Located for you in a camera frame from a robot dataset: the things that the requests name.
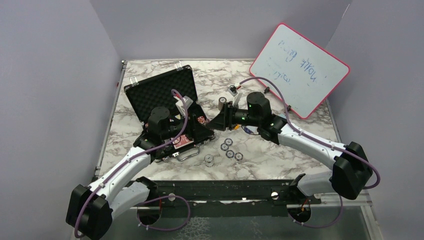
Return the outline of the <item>red playing card deck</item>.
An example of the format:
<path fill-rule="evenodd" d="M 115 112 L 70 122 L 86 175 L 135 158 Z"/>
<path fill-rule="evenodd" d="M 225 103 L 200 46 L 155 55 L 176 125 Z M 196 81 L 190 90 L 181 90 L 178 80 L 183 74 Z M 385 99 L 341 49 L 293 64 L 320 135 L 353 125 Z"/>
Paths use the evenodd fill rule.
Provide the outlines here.
<path fill-rule="evenodd" d="M 182 134 L 173 142 L 173 147 L 175 149 L 180 149 L 193 143 L 193 140 L 189 139 L 185 134 Z"/>

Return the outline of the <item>brown 100 chip stack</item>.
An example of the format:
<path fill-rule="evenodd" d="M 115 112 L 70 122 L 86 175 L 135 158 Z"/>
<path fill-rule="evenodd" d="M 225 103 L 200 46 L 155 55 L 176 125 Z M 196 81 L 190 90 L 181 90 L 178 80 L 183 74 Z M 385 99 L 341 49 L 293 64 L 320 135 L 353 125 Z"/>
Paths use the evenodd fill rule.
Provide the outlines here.
<path fill-rule="evenodd" d="M 221 111 L 225 107 L 226 103 L 227 103 L 227 99 L 223 96 L 220 97 L 218 99 L 218 110 Z"/>

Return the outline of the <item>dark blue small blind button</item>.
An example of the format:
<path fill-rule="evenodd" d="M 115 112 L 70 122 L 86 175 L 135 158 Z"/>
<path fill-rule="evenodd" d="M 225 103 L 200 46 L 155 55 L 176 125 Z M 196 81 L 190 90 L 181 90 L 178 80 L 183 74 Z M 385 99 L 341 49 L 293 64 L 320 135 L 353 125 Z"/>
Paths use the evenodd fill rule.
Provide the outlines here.
<path fill-rule="evenodd" d="M 249 129 L 247 126 L 243 126 L 242 129 L 244 130 L 245 133 L 249 135 L 255 135 L 255 133 L 251 129 Z"/>

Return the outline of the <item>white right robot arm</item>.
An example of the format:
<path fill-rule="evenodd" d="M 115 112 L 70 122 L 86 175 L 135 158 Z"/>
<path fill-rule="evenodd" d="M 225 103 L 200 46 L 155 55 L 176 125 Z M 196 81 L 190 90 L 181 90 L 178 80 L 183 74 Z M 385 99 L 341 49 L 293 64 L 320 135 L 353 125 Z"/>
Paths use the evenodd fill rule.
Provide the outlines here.
<path fill-rule="evenodd" d="M 247 109 L 225 103 L 207 127 L 218 131 L 232 130 L 236 125 L 256 127 L 263 139 L 300 151 L 328 167 L 326 172 L 296 177 L 288 190 L 292 202 L 300 204 L 310 196 L 324 193 L 355 200 L 365 189 L 373 171 L 360 144 L 346 145 L 304 131 L 286 117 L 274 114 L 261 92 L 250 93 L 246 100 Z"/>

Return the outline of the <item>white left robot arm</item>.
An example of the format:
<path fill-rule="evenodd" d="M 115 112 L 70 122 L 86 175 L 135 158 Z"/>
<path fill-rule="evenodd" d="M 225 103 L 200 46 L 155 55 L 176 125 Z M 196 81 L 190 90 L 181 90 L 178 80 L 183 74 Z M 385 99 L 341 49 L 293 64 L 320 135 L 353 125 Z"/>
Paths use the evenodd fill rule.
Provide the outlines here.
<path fill-rule="evenodd" d="M 150 228 L 161 213 L 163 197 L 157 183 L 136 178 L 136 174 L 155 160 L 211 140 L 214 132 L 207 122 L 199 106 L 176 111 L 159 106 L 149 111 L 141 135 L 126 155 L 103 176 L 71 192 L 65 221 L 74 228 L 74 236 L 101 239 L 116 217 L 138 204 L 153 206 L 153 212 L 141 222 Z"/>

